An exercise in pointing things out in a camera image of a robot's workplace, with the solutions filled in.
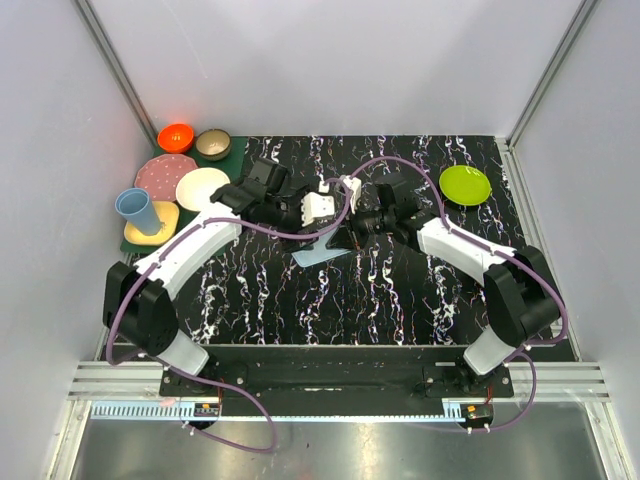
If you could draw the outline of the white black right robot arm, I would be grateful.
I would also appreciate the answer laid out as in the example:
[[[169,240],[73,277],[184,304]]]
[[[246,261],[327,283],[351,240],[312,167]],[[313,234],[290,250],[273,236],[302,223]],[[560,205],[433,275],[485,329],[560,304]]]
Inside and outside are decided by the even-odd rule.
[[[488,326],[456,361],[450,382],[466,396],[486,389],[499,366],[535,343],[552,323],[567,317],[544,254],[537,248],[504,247],[456,227],[445,214],[419,206],[399,173],[376,183],[379,206],[348,215],[356,246],[373,234],[393,239],[422,254],[445,261],[483,289]]]

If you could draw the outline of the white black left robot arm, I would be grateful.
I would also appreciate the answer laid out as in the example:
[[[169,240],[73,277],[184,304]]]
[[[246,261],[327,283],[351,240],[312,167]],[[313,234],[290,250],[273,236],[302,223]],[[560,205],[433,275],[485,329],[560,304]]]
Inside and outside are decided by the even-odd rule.
[[[103,323],[110,341],[121,336],[143,353],[182,371],[181,384],[196,396],[215,386],[209,354],[180,329],[173,301],[186,281],[251,224],[293,235],[314,221],[318,186],[296,179],[277,162],[257,160],[238,180],[209,194],[198,215],[155,253],[107,273]]]

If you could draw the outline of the dark blue phone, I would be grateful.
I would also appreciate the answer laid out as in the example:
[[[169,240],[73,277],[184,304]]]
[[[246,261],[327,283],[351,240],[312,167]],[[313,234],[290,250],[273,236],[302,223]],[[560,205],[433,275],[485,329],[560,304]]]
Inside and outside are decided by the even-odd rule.
[[[367,242],[367,238],[350,228],[339,228],[331,234],[326,242],[329,250],[360,250]]]

